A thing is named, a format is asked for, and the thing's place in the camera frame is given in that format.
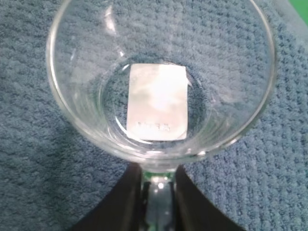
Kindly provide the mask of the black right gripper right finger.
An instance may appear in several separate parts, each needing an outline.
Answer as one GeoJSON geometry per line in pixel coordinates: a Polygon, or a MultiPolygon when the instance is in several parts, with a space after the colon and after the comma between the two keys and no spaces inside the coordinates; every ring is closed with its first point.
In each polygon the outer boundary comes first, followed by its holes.
{"type": "Polygon", "coordinates": [[[175,230],[239,231],[241,227],[216,208],[196,187],[183,166],[175,173],[175,230]]]}

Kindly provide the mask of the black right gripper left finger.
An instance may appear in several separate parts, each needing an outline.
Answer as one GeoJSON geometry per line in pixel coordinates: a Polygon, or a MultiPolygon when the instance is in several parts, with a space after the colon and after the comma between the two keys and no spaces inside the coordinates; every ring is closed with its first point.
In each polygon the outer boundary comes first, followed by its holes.
{"type": "Polygon", "coordinates": [[[71,230],[137,231],[140,189],[141,168],[131,163],[114,188],[71,230]]]}

